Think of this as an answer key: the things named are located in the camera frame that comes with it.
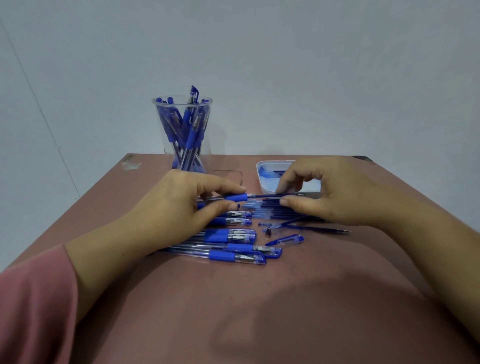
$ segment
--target pink sleeve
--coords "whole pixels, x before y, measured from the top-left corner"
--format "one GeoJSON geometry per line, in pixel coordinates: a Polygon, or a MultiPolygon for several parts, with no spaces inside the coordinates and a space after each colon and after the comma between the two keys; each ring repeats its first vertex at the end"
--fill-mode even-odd
{"type": "Polygon", "coordinates": [[[0,273],[0,363],[68,364],[77,310],[63,246],[0,273]]]}

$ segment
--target clear plastic cup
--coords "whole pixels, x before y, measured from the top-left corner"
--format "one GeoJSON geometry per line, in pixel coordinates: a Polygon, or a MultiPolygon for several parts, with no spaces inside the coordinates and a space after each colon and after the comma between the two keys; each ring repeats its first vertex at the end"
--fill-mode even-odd
{"type": "Polygon", "coordinates": [[[164,152],[172,169],[209,172],[212,155],[208,119],[213,100],[202,97],[188,103],[188,95],[167,95],[152,99],[161,129],[164,152]]]}

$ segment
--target table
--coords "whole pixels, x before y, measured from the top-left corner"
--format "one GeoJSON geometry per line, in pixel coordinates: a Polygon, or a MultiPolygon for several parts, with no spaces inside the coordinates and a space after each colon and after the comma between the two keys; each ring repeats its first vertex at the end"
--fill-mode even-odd
{"type": "MultiPolygon", "coordinates": [[[[212,156],[211,166],[260,193],[258,161],[297,158],[212,156]]],[[[379,165],[348,158],[433,204],[379,165]]],[[[127,155],[14,264],[119,218],[167,171],[164,155],[127,155]]],[[[255,228],[256,244],[265,243],[255,228]]],[[[72,363],[480,362],[408,256],[379,230],[350,230],[302,231],[305,243],[266,266],[148,256],[78,325],[72,363]]]]}

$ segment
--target white wall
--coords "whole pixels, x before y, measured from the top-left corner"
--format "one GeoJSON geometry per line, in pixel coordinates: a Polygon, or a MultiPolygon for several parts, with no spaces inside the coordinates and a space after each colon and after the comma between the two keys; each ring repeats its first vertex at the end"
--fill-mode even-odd
{"type": "Polygon", "coordinates": [[[78,198],[0,24],[0,271],[78,198]]]}
{"type": "Polygon", "coordinates": [[[80,194],[161,152],[150,99],[194,84],[214,153],[367,155],[480,230],[478,0],[0,0],[0,16],[80,194]]]}

